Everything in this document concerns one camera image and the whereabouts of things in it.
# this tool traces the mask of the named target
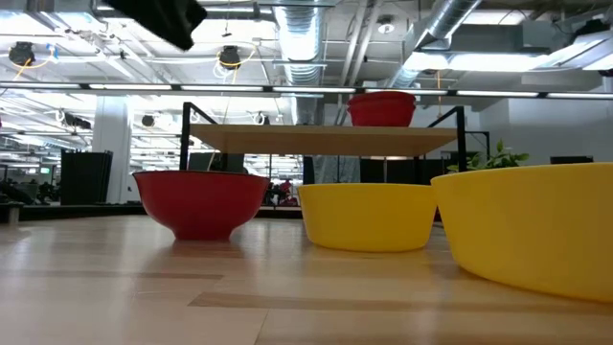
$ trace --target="wooden table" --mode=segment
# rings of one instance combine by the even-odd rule
[[[192,125],[191,135],[223,153],[414,157],[454,141],[456,129]]]

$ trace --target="wooden floor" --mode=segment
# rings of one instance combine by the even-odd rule
[[[0,311],[7,345],[613,344],[612,305],[466,273],[440,228],[383,255],[313,246],[298,220],[227,243],[147,217],[0,228]]]

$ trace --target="bowl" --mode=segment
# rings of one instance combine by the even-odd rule
[[[365,252],[425,246],[436,210],[429,186],[322,184],[298,188],[308,238],[315,244]]]
[[[143,206],[178,240],[228,240],[260,209],[268,179],[230,172],[137,172]]]
[[[415,112],[415,97],[383,91],[353,97],[348,111],[356,127],[408,127]]]
[[[492,281],[613,302],[613,164],[462,172],[432,180],[455,261]]]

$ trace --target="yellow bowl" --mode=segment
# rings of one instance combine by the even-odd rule
[[[434,178],[455,261],[516,287],[613,302],[613,164]]]
[[[308,238],[324,247],[399,252],[430,237],[436,202],[429,186],[346,183],[298,192]]]

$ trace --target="white column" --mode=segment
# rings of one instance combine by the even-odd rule
[[[92,149],[94,152],[113,152],[106,198],[109,203],[127,201],[133,119],[128,97],[98,97]]]

